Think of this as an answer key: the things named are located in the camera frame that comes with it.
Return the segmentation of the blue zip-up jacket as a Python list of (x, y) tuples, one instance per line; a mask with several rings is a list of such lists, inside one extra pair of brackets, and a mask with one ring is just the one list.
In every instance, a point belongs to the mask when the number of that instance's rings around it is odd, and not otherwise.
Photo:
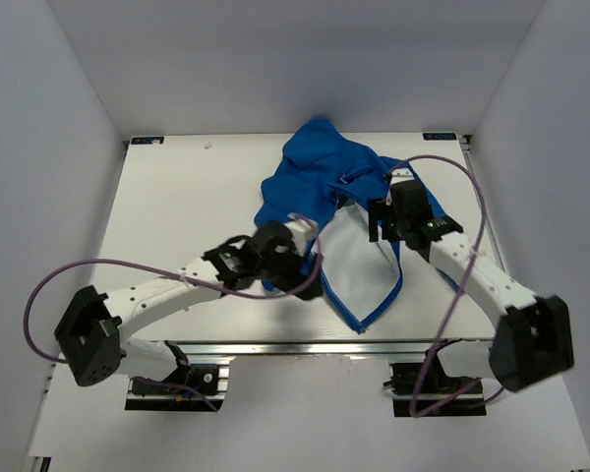
[(324, 295), (358, 334), (403, 286), (400, 242), (370, 241), (367, 215), (368, 201), (386, 198), (385, 176), (397, 163), (344, 138), (328, 119), (312, 118), (283, 146), (276, 171), (261, 184), (255, 223), (285, 222), (298, 213), (318, 224)]

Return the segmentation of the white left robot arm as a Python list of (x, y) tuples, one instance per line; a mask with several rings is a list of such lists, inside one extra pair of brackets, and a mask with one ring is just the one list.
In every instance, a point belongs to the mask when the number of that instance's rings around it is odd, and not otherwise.
[(311, 246), (319, 241), (317, 224), (299, 214), (270, 221), (251, 236), (235, 236), (176, 271), (153, 268), (142, 284), (102, 293), (92, 285), (72, 298), (54, 335), (81, 387), (114, 375), (157, 382), (176, 392), (188, 380), (189, 361), (172, 341), (139, 339), (140, 330), (170, 315), (225, 296), (252, 300), (250, 287), (268, 281), (279, 297), (301, 300), (322, 296), (322, 256), (315, 253), (302, 272)]

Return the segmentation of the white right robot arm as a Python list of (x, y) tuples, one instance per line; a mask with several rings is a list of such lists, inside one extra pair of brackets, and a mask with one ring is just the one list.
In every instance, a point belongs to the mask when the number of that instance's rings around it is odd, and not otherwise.
[(368, 202), (368, 217), (371, 241), (403, 242), (468, 295), (495, 329), (490, 341), (436, 347), (436, 360), (424, 368), (431, 389), (445, 392), (460, 378), (487, 378), (518, 392), (573, 367), (564, 300), (541, 297), (475, 251), (460, 224), (435, 214), (422, 183), (392, 177), (386, 197)]

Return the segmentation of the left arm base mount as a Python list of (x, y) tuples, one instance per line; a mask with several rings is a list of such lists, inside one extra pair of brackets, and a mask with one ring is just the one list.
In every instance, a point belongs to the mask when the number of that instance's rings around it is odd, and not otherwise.
[(126, 411), (216, 413), (228, 389), (232, 357), (200, 356), (163, 385), (130, 381)]

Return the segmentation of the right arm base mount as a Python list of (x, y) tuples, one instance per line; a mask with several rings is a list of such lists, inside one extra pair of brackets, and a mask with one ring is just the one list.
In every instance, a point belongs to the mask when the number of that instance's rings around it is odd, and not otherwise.
[[(395, 363), (389, 366), (390, 378), (383, 382), (383, 392), (392, 399), (396, 418), (410, 417), (409, 406), (414, 384), (421, 369), (420, 363)], [(469, 378), (450, 378), (441, 367), (432, 366), (423, 381), (416, 410), (426, 409), (447, 396), (472, 384)], [(483, 387), (475, 384), (447, 405), (428, 414), (428, 417), (481, 417), (487, 415)]]

